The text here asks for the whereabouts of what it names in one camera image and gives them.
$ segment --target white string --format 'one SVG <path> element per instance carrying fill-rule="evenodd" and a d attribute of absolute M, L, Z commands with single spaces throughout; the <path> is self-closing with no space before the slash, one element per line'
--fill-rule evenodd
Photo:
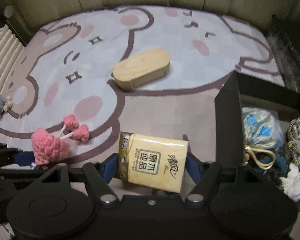
<path fill-rule="evenodd" d="M 71 137 L 72 135 L 73 135 L 73 132 L 68 133 L 67 135 L 64 135 L 64 136 L 60 137 L 60 139 L 66 139 L 66 138 Z"/>
<path fill-rule="evenodd" d="M 31 169 L 34 170 L 34 168 L 38 166 L 36 163 L 31 163 Z"/>
<path fill-rule="evenodd" d="M 259 168 L 263 169 L 263 170 L 269 170 L 275 161 L 275 154 L 274 152 L 270 151 L 270 150 L 263 150 L 263 149 L 258 149 L 258 148 L 252 148 L 248 145 L 245 146 L 245 150 L 246 152 L 253 158 L 253 160 L 255 161 L 256 165 L 258 165 Z M 259 161 L 255 155 L 254 152 L 261 152 L 261 153 L 265 153 L 267 155 L 269 155 L 272 159 L 272 161 L 270 163 L 262 163 L 261 161 Z"/>
<path fill-rule="evenodd" d="M 294 163 L 290 163 L 290 171 L 287 177 L 280 177 L 284 193 L 292 200 L 300 198 L 300 172 Z"/>
<path fill-rule="evenodd" d="M 66 129 L 66 126 L 64 125 L 63 128 L 61 129 L 60 133 L 58 133 L 57 137 L 59 137 L 65 129 Z"/>

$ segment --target yellow tissue pack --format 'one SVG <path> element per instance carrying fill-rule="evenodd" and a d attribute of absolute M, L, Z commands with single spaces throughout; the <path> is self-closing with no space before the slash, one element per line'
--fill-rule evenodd
<path fill-rule="evenodd" d="M 120 133 L 116 178 L 180 193 L 188 142 Z"/>

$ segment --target blue floral pouch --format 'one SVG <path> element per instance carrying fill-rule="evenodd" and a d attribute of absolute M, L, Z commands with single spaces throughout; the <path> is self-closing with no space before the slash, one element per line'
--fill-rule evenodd
<path fill-rule="evenodd" d="M 281 150 L 283 133 L 279 120 L 266 110 L 260 108 L 242 108 L 245 145 L 257 149 Z"/>

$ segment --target pink cheek pattern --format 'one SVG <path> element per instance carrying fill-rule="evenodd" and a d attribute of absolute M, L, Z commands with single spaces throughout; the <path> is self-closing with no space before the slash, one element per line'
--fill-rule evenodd
<path fill-rule="evenodd" d="M 83 29 L 83 31 L 81 32 L 80 37 L 83 39 L 88 37 L 92 33 L 93 29 L 94 29 L 93 25 L 89 25 L 89 26 L 85 27 Z"/>
<path fill-rule="evenodd" d="M 51 102 L 53 101 L 53 99 L 55 98 L 55 96 L 57 95 L 58 92 L 58 88 L 59 88 L 59 84 L 58 83 L 54 83 L 48 90 L 48 92 L 46 93 L 44 99 L 43 99 L 43 105 L 44 106 L 48 106 L 51 104 Z"/>
<path fill-rule="evenodd" d="M 193 40 L 192 45 L 200 52 L 203 56 L 209 55 L 209 49 L 203 41 Z"/>
<path fill-rule="evenodd" d="M 125 15 L 121 17 L 120 21 L 125 26 L 132 26 L 139 23 L 139 18 L 135 15 Z"/>
<path fill-rule="evenodd" d="M 81 100 L 74 107 L 74 116 L 79 121 L 86 121 L 95 117 L 103 105 L 101 97 L 90 96 Z"/>
<path fill-rule="evenodd" d="M 165 13 L 170 17 L 177 17 L 178 12 L 175 8 L 166 7 L 164 8 Z"/>

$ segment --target radiator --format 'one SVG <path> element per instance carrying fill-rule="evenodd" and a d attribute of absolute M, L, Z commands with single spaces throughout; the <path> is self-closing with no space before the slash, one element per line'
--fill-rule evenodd
<path fill-rule="evenodd" d="M 23 51 L 24 46 L 5 25 L 0 28 L 0 93 L 13 71 L 13 65 Z"/>

